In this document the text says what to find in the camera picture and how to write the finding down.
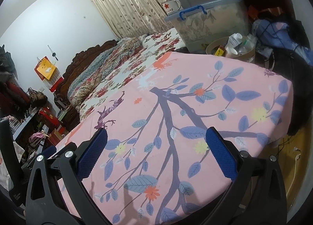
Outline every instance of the pink cloth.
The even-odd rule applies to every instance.
[[[292,85],[279,75],[211,55],[173,52],[159,60],[166,67],[147,68],[57,146],[79,145],[107,128],[107,146],[83,183],[113,224],[173,223],[227,188],[230,179],[204,140],[208,127],[255,157],[291,120]]]

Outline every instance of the nightstand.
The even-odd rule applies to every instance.
[[[61,123],[68,131],[79,125],[79,113],[73,106],[68,107],[65,116],[61,119]]]

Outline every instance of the blue handle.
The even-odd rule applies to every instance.
[[[194,11],[194,10],[197,10],[197,9],[202,9],[203,13],[205,15],[207,15],[207,12],[205,11],[204,7],[202,5],[198,5],[198,6],[194,6],[192,8],[189,8],[189,9],[186,9],[186,10],[182,10],[180,13],[179,13],[179,17],[184,21],[185,19],[183,18],[183,14],[186,13],[186,12],[190,12],[190,11]]]

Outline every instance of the carved wooden headboard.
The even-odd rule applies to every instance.
[[[62,109],[57,100],[60,100],[67,105],[70,105],[70,102],[67,98],[67,93],[72,82],[93,62],[93,60],[99,54],[112,47],[115,47],[116,44],[116,40],[109,40],[102,46],[97,45],[95,47],[90,47],[86,51],[82,51],[76,54],[76,56],[73,58],[72,63],[66,68],[66,71],[63,74],[64,80],[57,86],[57,89],[54,92],[54,103],[57,105],[58,108]]]

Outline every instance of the yellow flower print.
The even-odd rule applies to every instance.
[[[114,151],[117,153],[117,154],[122,154],[125,152],[125,146],[120,143],[115,149]]]
[[[265,108],[254,108],[252,118],[258,122],[265,122],[267,120],[267,110]]]
[[[200,140],[195,144],[193,149],[197,154],[205,154],[205,152],[208,150],[208,145],[204,140]]]

